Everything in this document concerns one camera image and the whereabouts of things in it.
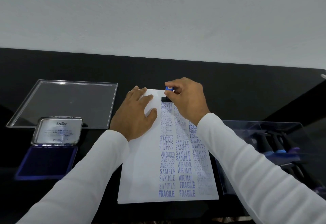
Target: hand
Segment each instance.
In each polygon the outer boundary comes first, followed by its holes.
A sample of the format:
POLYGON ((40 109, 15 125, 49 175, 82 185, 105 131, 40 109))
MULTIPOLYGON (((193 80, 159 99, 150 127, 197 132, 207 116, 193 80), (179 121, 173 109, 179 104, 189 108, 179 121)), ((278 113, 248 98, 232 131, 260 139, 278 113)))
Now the hand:
POLYGON ((110 130, 120 132, 127 141, 136 139, 149 130, 157 118, 157 110, 154 108, 146 117, 145 107, 153 99, 153 95, 140 97, 147 91, 147 88, 139 89, 135 86, 127 93, 110 124, 110 130))
POLYGON ((164 94, 172 100, 180 114, 194 125, 197 126, 202 117, 210 113, 200 83, 183 77, 165 82, 165 86, 175 88, 174 92, 165 91, 164 94))

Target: left hand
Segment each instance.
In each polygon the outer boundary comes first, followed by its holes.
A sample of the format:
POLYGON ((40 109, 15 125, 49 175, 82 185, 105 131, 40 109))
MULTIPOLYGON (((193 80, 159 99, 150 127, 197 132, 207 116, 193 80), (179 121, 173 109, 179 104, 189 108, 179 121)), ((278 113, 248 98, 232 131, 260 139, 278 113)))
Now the left hand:
POLYGON ((147 88, 139 89, 135 86, 127 93, 125 100, 111 120, 110 130, 121 133, 127 141, 145 134, 157 118, 156 108, 152 109, 147 117, 145 116, 145 107, 153 99, 153 95, 140 99, 146 91, 147 88))

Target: white long-sleeve shirt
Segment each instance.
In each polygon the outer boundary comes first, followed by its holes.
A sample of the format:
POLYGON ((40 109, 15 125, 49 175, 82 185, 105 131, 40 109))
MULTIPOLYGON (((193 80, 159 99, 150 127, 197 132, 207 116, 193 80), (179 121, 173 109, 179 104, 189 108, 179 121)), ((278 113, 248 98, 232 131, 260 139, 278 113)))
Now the white long-sleeve shirt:
MULTIPOLYGON (((240 139, 215 114, 197 135, 220 162, 240 201, 259 223, 326 223, 326 201, 240 139)), ((87 155, 24 215, 19 224, 90 224, 112 173, 129 154, 128 142, 107 130, 87 155)))

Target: paper sheet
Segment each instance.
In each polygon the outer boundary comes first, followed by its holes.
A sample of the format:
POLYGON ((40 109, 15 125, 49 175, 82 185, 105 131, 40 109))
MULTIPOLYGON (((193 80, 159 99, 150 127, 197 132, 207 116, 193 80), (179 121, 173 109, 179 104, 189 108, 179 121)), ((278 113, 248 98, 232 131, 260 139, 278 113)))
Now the paper sheet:
POLYGON ((161 102, 164 90, 147 90, 157 119, 143 136, 129 142, 122 165, 118 203, 216 200, 218 191, 208 150, 196 127, 171 102, 161 102))

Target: black desk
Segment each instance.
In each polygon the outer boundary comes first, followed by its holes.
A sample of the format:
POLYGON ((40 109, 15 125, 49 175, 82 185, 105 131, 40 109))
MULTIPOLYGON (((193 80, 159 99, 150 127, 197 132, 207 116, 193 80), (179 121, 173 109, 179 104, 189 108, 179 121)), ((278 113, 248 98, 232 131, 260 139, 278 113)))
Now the black desk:
MULTIPOLYGON (((326 81, 321 74, 326 74, 325 70, 0 49, 0 125, 5 134, 0 149, 0 214, 3 218, 24 214, 55 183, 15 182, 11 178, 30 146, 33 131, 6 129, 4 125, 38 79, 117 82, 115 113, 133 86, 163 89, 165 81, 185 76, 202 83, 210 111, 221 119, 301 122, 325 152, 326 81)), ((83 130, 76 162, 102 132, 83 130)), ((326 163, 314 167, 318 169, 315 175, 324 182, 325 167, 326 163)), ((215 164, 213 169, 218 180, 215 164)), ((95 222, 244 214, 237 197, 223 196, 218 181, 218 201, 118 205, 120 173, 121 167, 112 175, 95 222)))

